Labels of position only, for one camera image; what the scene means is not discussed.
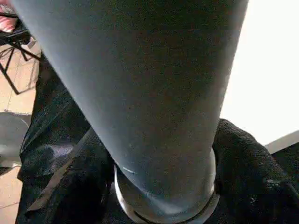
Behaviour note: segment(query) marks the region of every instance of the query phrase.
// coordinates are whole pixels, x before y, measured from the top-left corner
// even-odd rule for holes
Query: black fabric
[[[297,222],[297,177],[290,177],[253,136],[220,120],[213,148],[221,196],[206,223]],[[23,187],[16,223],[133,223],[114,188],[106,202],[113,162],[44,56],[20,157]]]
[[[276,162],[289,174],[299,190],[299,143],[291,145],[272,155]]]

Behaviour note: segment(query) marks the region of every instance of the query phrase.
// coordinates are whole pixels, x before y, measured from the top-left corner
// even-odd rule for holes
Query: beige floor tile
[[[0,46],[0,52],[3,51],[3,50],[5,50],[5,49],[7,49],[7,48],[9,48],[9,47],[11,47],[11,46],[8,45],[8,44],[1,45],[1,46]]]
[[[22,182],[16,178],[19,170],[15,167],[0,176],[0,209],[20,201]]]
[[[10,56],[10,51],[8,51],[7,54],[4,54],[0,59],[0,63],[4,68],[6,67],[9,56]],[[19,65],[20,57],[21,57],[21,54],[20,54],[19,50],[15,49],[8,69],[17,67]]]
[[[14,204],[0,209],[0,223],[15,224],[15,218],[18,213],[19,204]]]
[[[18,67],[15,86],[19,91],[24,91],[20,95],[12,93],[8,110],[11,112],[31,114],[35,99],[35,81],[37,76],[36,66],[34,64],[26,64]]]
[[[9,69],[7,71],[12,81],[14,81],[16,72],[17,72],[17,68]],[[11,93],[12,93],[12,88],[8,84],[7,80],[4,78],[3,74],[0,72],[0,112],[8,109],[8,103],[11,97]]]

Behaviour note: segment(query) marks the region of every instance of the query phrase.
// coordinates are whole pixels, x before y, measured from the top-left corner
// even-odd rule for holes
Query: floor
[[[7,45],[0,46],[0,52],[7,48],[9,48]],[[30,51],[39,54],[38,43]],[[7,60],[8,55],[0,59],[0,63],[5,65]],[[7,73],[17,89],[24,93],[16,95],[0,73],[0,112],[31,114],[36,94],[34,87],[38,74],[38,61],[30,59],[26,62],[21,53],[16,51]],[[19,169],[15,167],[0,176],[0,223],[14,224],[15,222],[22,187],[22,182],[16,178]]]

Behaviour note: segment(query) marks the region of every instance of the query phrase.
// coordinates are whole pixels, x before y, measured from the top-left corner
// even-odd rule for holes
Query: metal frame
[[[6,66],[5,66],[5,68],[4,68],[4,67],[2,66],[2,64],[0,63],[0,71],[1,71],[2,74],[4,75],[5,79],[7,80],[8,84],[10,85],[10,87],[13,89],[14,93],[15,93],[16,95],[20,95],[20,94],[22,93],[22,91],[18,91],[18,90],[17,90],[17,88],[16,88],[16,86],[14,85],[13,81],[10,79],[9,75],[7,74],[7,70],[8,70],[8,68],[9,68],[9,65],[10,65],[10,62],[11,62],[11,58],[12,58],[12,56],[13,56],[13,54],[14,54],[14,49],[18,49],[18,50],[21,52],[21,54],[22,54],[22,56],[23,56],[23,58],[24,58],[24,60],[25,60],[26,62],[27,62],[28,60],[30,60],[30,59],[28,59],[28,58],[26,57],[26,55],[29,55],[29,56],[31,56],[32,58],[34,58],[34,59],[36,59],[36,60],[38,60],[38,61],[40,61],[40,58],[39,58],[38,56],[32,54],[31,52],[29,52],[29,51],[23,49],[23,48],[21,47],[20,42],[10,42],[10,41],[7,41],[7,40],[5,40],[5,39],[1,39],[1,41],[4,42],[4,43],[6,43],[6,44],[9,44],[9,45],[12,46],[13,48],[12,48],[12,51],[11,51],[11,53],[10,53],[10,55],[9,55],[8,62],[7,62],[7,64],[6,64]]]

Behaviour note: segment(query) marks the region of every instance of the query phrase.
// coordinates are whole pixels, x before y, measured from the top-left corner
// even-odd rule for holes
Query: white background
[[[299,130],[299,1],[250,0],[221,117],[268,144]]]

